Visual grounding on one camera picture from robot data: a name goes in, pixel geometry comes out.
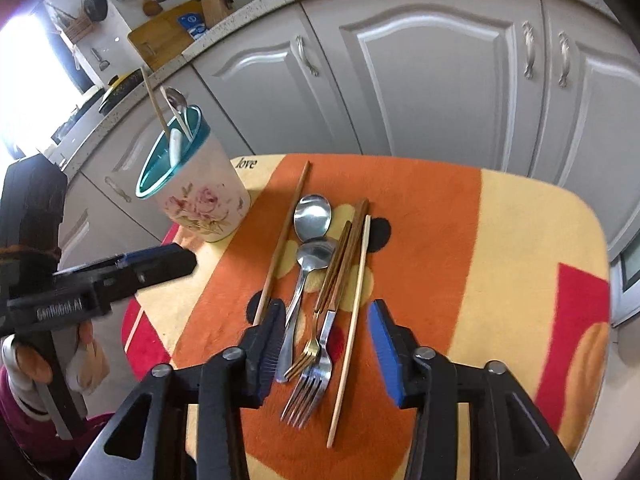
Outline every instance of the person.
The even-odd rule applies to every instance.
[[[84,454],[111,413],[89,418],[86,432],[73,440],[62,440],[36,390],[34,381],[48,384],[52,380],[49,364],[30,346],[21,344],[13,335],[2,343],[0,368],[0,416],[14,440],[40,471],[71,470]],[[78,326],[78,349],[65,371],[70,389],[91,394],[108,375],[109,362],[94,339],[90,321]]]

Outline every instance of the wooden spatula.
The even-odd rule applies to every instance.
[[[157,16],[162,10],[162,5],[155,0],[142,0],[142,12],[145,13],[145,16]]]

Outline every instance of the utensil holder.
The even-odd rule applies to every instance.
[[[201,3],[204,24],[207,28],[213,27],[234,12],[232,8],[227,6],[225,0],[202,0]]]
[[[153,198],[171,220],[206,242],[217,242],[240,225],[251,198],[200,108],[187,108],[184,119],[194,136],[182,143],[180,163],[171,165],[161,133],[138,178],[136,196]],[[182,130],[175,118],[168,127]]]

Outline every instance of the gold fork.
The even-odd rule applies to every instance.
[[[331,292],[332,286],[334,286],[335,280],[337,278],[338,270],[340,269],[340,263],[342,262],[342,256],[344,255],[344,250],[347,246],[347,240],[349,238],[350,232],[351,222],[347,220],[344,224],[344,227],[342,228],[340,240],[338,240],[338,245],[335,248],[334,255],[332,256],[331,262],[329,263],[329,267],[326,270],[326,275],[324,276],[324,281],[322,282],[322,287],[320,288],[320,293],[318,294],[318,300],[316,301],[316,306],[314,307],[314,321],[311,329],[311,338],[309,338],[309,341],[306,342],[305,348],[303,349],[300,357],[296,359],[296,362],[294,362],[291,367],[285,372],[284,376],[287,378],[287,381],[292,377],[298,375],[307,366],[312,364],[320,353],[320,343],[318,342],[318,318],[324,312],[326,300],[329,297],[329,293]]]

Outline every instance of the table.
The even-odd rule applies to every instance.
[[[138,377],[158,362],[182,368],[234,345],[249,325],[293,189],[326,196],[337,237],[366,196],[373,216],[362,303],[383,298],[396,323],[454,362],[504,361],[567,451],[587,428],[604,371],[609,265],[594,213],[566,190],[519,176],[439,162],[360,155],[267,155],[233,160],[252,208],[236,232],[207,244],[175,226],[166,242],[193,250],[192,276],[138,294],[122,328]],[[298,275],[293,230],[274,298],[289,302]],[[354,267],[336,317],[334,378],[303,430],[280,423],[293,384],[274,384],[242,423],[252,479],[401,479],[414,414],[386,396],[361,319],[334,448],[325,447],[353,298]],[[310,280],[297,350],[321,276]],[[461,415],[465,410],[461,406]],[[461,443],[468,431],[461,418]],[[193,417],[188,430],[193,437]],[[459,463],[468,460],[461,450]]]

